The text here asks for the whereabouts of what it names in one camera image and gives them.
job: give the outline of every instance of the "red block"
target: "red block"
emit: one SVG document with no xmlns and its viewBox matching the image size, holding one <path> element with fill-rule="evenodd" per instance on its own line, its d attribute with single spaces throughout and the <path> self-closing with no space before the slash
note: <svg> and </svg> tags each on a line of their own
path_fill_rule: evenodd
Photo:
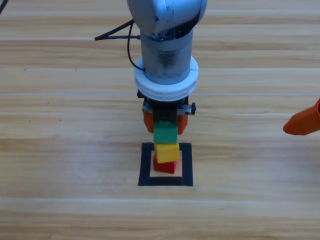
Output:
<svg viewBox="0 0 320 240">
<path fill-rule="evenodd" d="M 174 174 L 177 167 L 177 161 L 158 163 L 157 155 L 153 156 L 153 167 L 156 172 L 166 173 L 166 174 Z"/>
</svg>

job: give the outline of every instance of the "black square outline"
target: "black square outline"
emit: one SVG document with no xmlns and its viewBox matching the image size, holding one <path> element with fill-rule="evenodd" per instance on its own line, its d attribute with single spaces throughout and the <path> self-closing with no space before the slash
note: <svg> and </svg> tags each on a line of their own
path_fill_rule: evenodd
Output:
<svg viewBox="0 0 320 240">
<path fill-rule="evenodd" d="M 5 6 L 7 5 L 8 0 L 3 0 L 3 2 L 0 5 L 0 14 L 2 13 L 2 11 L 5 9 Z"/>
<path fill-rule="evenodd" d="M 138 186 L 194 186 L 191 143 L 179 143 L 182 151 L 182 176 L 150 176 L 151 153 L 154 143 L 143 142 L 141 146 L 141 163 Z"/>
</svg>

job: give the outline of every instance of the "orange object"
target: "orange object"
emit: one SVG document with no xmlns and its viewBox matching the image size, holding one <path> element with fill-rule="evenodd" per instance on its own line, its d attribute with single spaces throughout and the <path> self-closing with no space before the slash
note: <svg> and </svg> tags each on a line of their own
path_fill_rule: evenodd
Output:
<svg viewBox="0 0 320 240">
<path fill-rule="evenodd" d="M 188 115 L 179 115 L 178 116 L 178 135 L 184 133 L 186 126 L 188 124 Z"/>
<path fill-rule="evenodd" d="M 143 121 L 149 133 L 154 133 L 154 116 L 152 113 L 143 113 Z"/>
<path fill-rule="evenodd" d="M 320 99 L 312 107 L 297 114 L 284 125 L 283 131 L 291 135 L 308 135 L 320 130 Z"/>
</svg>

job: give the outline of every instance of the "stacked blocks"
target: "stacked blocks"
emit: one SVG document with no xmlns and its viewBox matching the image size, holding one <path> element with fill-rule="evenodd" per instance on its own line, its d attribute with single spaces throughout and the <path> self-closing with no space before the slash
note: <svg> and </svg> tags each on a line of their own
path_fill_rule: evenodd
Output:
<svg viewBox="0 0 320 240">
<path fill-rule="evenodd" d="M 154 170 L 163 173 L 175 173 L 180 157 L 178 143 L 178 125 L 170 121 L 159 121 L 153 125 Z"/>
</svg>

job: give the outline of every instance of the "wood grain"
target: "wood grain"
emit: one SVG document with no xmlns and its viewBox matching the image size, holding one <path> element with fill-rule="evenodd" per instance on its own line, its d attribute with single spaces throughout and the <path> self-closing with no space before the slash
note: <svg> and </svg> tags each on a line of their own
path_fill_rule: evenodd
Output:
<svg viewBox="0 0 320 240">
<path fill-rule="evenodd" d="M 126 42 L 94 41 L 130 18 L 125 0 L 0 15 L 0 240 L 318 240 L 320 133 L 282 128 L 320 98 L 320 1 L 208 1 L 179 136 L 194 187 L 137 186 L 153 139 Z"/>
</svg>

